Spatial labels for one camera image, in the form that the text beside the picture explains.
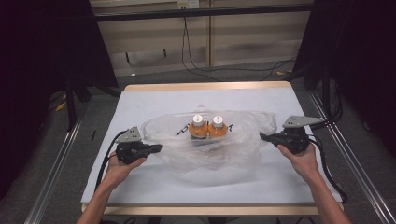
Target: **aluminum rail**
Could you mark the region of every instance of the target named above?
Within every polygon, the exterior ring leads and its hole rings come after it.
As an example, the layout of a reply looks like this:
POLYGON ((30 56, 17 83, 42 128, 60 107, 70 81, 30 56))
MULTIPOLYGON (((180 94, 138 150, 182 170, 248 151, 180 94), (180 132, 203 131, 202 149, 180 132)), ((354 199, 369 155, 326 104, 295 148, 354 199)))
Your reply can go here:
POLYGON ((47 180, 41 188, 37 198, 35 199, 35 203, 24 222, 25 224, 40 223, 41 218, 43 217, 47 205, 50 201, 52 192, 55 189, 56 182, 58 181, 59 175, 64 167, 64 162, 66 161, 70 148, 73 146, 73 143, 76 139, 81 120, 84 117, 86 110, 87 104, 84 104, 79 119, 77 120, 73 129, 67 133, 64 139, 64 143, 62 144, 62 147, 58 153, 58 157, 56 158, 55 163, 53 163, 47 180))
POLYGON ((296 4, 265 7, 209 7, 133 13, 103 13, 95 14, 94 17, 96 21, 136 21, 165 18, 329 10, 339 8, 340 6, 341 5, 336 4, 296 4))
MULTIPOLYGON (((316 93, 311 93, 310 96, 319 114, 324 119, 327 119, 328 117, 324 109, 322 108, 322 102, 318 95, 316 93)), ((332 135, 335 143, 339 147, 341 153, 343 154, 346 163, 349 165, 349 168, 361 185, 363 192, 366 194, 367 199, 371 203, 382 223, 396 223, 396 219, 394 215, 390 212, 390 209, 383 196, 379 193, 378 189, 374 186, 369 176, 361 167, 361 164, 359 163, 351 147, 347 143, 347 140, 341 134, 337 125, 333 122, 327 125, 327 128, 329 129, 329 132, 332 135)))

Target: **human hand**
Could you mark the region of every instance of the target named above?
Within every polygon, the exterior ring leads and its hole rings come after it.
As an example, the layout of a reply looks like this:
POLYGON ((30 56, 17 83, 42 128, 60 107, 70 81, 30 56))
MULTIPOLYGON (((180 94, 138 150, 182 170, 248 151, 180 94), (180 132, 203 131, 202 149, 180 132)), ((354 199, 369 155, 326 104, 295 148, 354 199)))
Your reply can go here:
POLYGON ((107 171, 102 183, 109 185, 115 189, 122 181, 128 177, 129 173, 136 167, 139 167, 146 158, 140 158, 131 164, 124 164, 117 158, 116 152, 110 154, 110 159, 107 165, 107 171))
POLYGON ((308 184, 318 177, 319 171, 314 145, 309 144, 305 151, 296 155, 293 155, 286 147, 282 145, 277 145, 277 148, 283 156, 290 160, 294 170, 308 184))

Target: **amber jar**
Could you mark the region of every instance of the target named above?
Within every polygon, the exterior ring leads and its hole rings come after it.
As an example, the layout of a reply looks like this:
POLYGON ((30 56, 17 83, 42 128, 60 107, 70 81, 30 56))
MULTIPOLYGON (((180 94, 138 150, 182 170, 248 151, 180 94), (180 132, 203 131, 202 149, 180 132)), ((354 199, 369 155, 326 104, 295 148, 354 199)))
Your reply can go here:
POLYGON ((228 127, 221 116, 215 116, 210 122, 208 130, 210 137, 221 137, 227 133, 228 127))
POLYGON ((207 123, 201 115, 195 115, 190 123, 189 131, 192 138, 207 137, 207 123))

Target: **jar lid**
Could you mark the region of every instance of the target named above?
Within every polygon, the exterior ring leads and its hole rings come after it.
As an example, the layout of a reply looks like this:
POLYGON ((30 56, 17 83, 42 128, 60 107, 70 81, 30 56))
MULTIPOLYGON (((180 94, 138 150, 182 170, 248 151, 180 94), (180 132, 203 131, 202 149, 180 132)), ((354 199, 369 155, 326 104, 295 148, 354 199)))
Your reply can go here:
POLYGON ((215 128, 222 128, 222 126, 223 126, 223 119, 222 119, 221 116, 215 116, 215 117, 213 118, 213 126, 214 126, 215 128))
POLYGON ((201 115, 195 115, 192 118, 192 124, 195 127, 201 127, 204 124, 204 118, 201 115))

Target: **clear plastic bag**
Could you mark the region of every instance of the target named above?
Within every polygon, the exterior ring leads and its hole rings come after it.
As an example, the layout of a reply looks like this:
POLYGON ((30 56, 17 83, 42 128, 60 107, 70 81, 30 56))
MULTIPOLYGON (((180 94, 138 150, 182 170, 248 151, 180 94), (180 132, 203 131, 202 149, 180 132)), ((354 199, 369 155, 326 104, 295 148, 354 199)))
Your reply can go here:
POLYGON ((200 168, 255 169, 260 162, 260 148, 267 144, 260 139, 259 133, 274 133, 276 124, 274 115, 268 112, 193 112, 166 114, 147 120, 141 130, 144 140, 163 145, 156 156, 172 170, 187 173, 200 168), (188 127, 196 114, 206 121, 222 116, 229 129, 227 134, 216 138, 191 138, 188 127))

